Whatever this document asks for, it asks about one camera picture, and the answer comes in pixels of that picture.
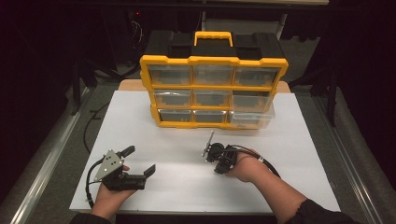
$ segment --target dark background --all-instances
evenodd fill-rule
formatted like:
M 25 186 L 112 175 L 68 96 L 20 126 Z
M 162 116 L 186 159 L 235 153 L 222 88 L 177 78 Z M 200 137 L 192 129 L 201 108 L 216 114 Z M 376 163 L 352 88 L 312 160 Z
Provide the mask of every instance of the dark background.
M 337 64 L 338 84 L 350 111 L 395 188 L 396 18 L 389 2 L 366 1 L 368 7 L 359 13 L 332 17 L 290 14 L 282 38 L 297 35 L 304 41 L 321 37 L 307 74 L 329 61 Z M 2 1 L 1 5 L 0 169 L 6 171 L 3 176 L 6 181 L 0 201 L 64 112 L 67 105 L 64 93 L 71 84 L 76 60 L 90 58 L 115 68 L 115 51 L 120 50 L 110 45 L 103 20 L 104 13 L 111 14 L 111 10 L 55 7 L 29 1 Z M 134 19 L 148 28 L 144 33 L 147 37 L 152 29 L 191 32 L 197 28 L 199 13 L 152 9 L 139 11 Z M 125 58 L 135 62 L 144 44 L 145 38 L 140 49 L 124 45 L 136 52 Z

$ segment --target yellow storage organizer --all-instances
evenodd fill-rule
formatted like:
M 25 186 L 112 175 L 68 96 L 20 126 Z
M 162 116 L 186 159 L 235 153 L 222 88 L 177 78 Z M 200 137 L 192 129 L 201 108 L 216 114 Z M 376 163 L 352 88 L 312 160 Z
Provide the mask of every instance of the yellow storage organizer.
M 140 59 L 160 127 L 260 129 L 288 62 L 274 34 L 152 31 Z

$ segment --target metal rail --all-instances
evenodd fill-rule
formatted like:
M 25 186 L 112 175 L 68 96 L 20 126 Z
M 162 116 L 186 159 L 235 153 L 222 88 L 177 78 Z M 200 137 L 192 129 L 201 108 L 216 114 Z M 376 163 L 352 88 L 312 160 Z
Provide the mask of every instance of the metal rail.
M 41 195 L 44 192 L 47 184 L 50 181 L 50 177 L 52 176 L 53 171 L 55 170 L 56 164 L 60 159 L 62 152 L 64 151 L 64 147 L 69 139 L 70 134 L 73 132 L 74 127 L 81 115 L 81 111 L 84 111 L 83 108 L 86 107 L 86 104 L 89 98 L 92 95 L 91 91 L 88 91 L 88 88 L 85 88 L 83 95 L 83 101 L 81 109 L 76 113 L 75 116 L 71 116 L 66 120 L 67 126 L 63 129 L 62 134 L 59 134 L 59 141 L 55 146 L 52 147 L 47 159 L 44 161 L 43 166 L 38 172 L 35 181 L 27 192 L 25 198 L 23 199 L 18 211 L 12 218 L 11 224 L 23 224 L 27 223 L 30 215 L 33 214 L 35 210 L 35 206 L 40 200 Z
M 369 191 L 361 180 L 361 177 L 356 170 L 352 159 L 350 159 L 347 149 L 344 147 L 337 130 L 330 124 L 329 120 L 326 117 L 325 104 L 318 97 L 313 97 L 313 100 L 315 102 L 315 105 L 320 110 L 320 115 L 322 116 L 324 122 L 327 125 L 327 128 L 332 135 L 332 139 L 336 144 L 337 154 L 341 160 L 344 170 L 346 171 L 346 176 L 349 179 L 349 182 L 356 194 L 359 203 L 361 204 L 361 208 L 366 215 L 367 220 L 370 224 L 382 224 L 383 222 L 378 212 L 376 211 Z

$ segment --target white table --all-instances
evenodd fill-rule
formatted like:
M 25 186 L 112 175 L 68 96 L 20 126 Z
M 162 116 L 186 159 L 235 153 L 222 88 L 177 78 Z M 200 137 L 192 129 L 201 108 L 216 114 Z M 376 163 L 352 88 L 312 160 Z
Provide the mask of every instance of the white table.
M 279 93 L 274 108 L 276 117 L 265 129 L 215 129 L 212 143 L 256 149 L 301 193 L 327 209 L 339 211 L 296 97 Z M 213 172 L 216 164 L 205 162 L 201 154 L 211 130 L 159 128 L 150 116 L 145 91 L 115 91 L 70 209 L 90 210 L 85 201 L 85 179 L 96 161 L 109 149 L 117 152 L 135 146 L 136 152 L 125 159 L 131 167 L 128 173 L 140 175 L 154 163 L 157 171 L 148 179 L 146 189 L 123 204 L 120 213 L 270 214 L 271 209 L 254 186 L 217 175 Z M 93 196 L 98 187 L 91 185 Z

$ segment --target clear plastic drawer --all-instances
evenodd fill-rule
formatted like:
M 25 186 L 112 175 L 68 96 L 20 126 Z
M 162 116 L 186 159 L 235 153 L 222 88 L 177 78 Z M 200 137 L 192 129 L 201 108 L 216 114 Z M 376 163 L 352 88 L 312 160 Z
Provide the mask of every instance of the clear plastic drawer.
M 270 104 L 269 109 L 265 113 L 235 111 L 230 111 L 229 113 L 230 125 L 241 129 L 265 128 L 274 117 L 275 110 L 272 104 Z
M 194 90 L 194 105 L 212 105 L 212 106 L 228 106 L 230 100 L 230 91 L 217 90 Z
M 190 106 L 191 90 L 154 90 L 157 106 Z
M 190 122 L 190 110 L 159 109 L 161 121 Z
M 233 91 L 233 111 L 263 112 L 270 100 L 268 91 Z
M 199 64 L 192 67 L 193 83 L 199 85 L 231 85 L 233 67 Z
M 278 68 L 269 67 L 237 67 L 234 85 L 236 86 L 271 86 Z
M 226 120 L 227 111 L 218 110 L 194 110 L 195 122 L 223 123 Z
M 189 85 L 191 83 L 189 65 L 149 64 L 148 72 L 152 84 Z

